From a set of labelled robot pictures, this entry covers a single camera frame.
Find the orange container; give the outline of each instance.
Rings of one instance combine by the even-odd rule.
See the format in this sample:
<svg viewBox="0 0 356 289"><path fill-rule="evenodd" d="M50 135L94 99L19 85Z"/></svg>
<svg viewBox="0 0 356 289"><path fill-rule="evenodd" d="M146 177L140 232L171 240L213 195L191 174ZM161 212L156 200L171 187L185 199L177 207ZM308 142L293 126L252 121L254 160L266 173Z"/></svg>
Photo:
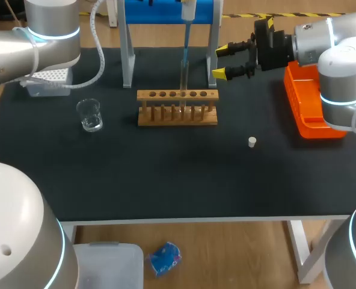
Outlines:
<svg viewBox="0 0 356 289"><path fill-rule="evenodd" d="M299 67L296 61L289 63L284 83L297 123L304 138L342 138L345 131L330 128L322 116L317 66Z"/></svg>

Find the black table surface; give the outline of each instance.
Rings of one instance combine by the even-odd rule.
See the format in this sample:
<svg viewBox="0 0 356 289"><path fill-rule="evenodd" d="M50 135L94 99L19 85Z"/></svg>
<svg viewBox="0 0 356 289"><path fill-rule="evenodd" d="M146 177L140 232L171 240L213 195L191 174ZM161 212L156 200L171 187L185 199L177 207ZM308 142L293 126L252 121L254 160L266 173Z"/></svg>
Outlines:
<svg viewBox="0 0 356 289"><path fill-rule="evenodd" d="M206 88L203 48L189 52L189 89ZM9 84L0 98L0 162L26 173L61 221L189 217L326 216L356 209L356 135L305 140L284 70L218 81L219 124L138 127L137 89L178 89L180 48L136 49L133 88L122 88L120 52L106 49L97 84L70 96L31 98ZM219 60L244 64L247 55ZM74 83L95 75L83 49ZM84 132L75 106L101 103L104 127ZM254 149L248 138L255 136Z"/></svg>

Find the white table frame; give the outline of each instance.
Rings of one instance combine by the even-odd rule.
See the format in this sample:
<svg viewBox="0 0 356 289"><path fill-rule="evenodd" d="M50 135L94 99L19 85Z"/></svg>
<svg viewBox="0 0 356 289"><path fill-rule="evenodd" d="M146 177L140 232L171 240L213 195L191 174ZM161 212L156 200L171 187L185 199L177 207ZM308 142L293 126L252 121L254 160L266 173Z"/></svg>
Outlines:
<svg viewBox="0 0 356 289"><path fill-rule="evenodd" d="M298 268L300 284L311 284L324 268L325 247L349 215L337 216L302 216L302 217L223 217L223 218L181 218L181 219L139 219L139 220L106 220L106 221L75 221L62 222L63 229L72 243L75 242L77 226L91 225L124 225L124 224L152 224L152 223L207 223L207 222L267 222L287 221L293 251ZM324 229L313 240L313 250L309 251L302 220L328 220Z"/></svg>

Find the small glass cup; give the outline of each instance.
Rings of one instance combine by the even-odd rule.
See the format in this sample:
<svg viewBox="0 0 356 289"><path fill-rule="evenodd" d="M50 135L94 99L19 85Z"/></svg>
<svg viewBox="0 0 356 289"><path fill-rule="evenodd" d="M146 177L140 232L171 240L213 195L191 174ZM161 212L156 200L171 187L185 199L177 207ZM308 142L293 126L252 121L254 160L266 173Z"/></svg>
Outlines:
<svg viewBox="0 0 356 289"><path fill-rule="evenodd" d="M83 128L88 132L95 132L103 127L100 115L100 103L96 99L84 99L76 105Z"/></svg>

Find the wooden test tube rack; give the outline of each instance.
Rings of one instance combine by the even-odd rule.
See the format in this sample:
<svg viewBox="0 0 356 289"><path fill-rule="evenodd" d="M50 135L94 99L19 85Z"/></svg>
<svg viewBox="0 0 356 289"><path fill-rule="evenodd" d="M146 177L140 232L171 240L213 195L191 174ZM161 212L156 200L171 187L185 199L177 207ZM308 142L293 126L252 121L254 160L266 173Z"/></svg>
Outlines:
<svg viewBox="0 0 356 289"><path fill-rule="evenodd" d="M177 126L177 125L216 125L215 101L218 101L218 90L138 90L137 101L142 103L138 116L139 126ZM186 106L153 102L185 101ZM205 102L201 106L190 102Z"/></svg>

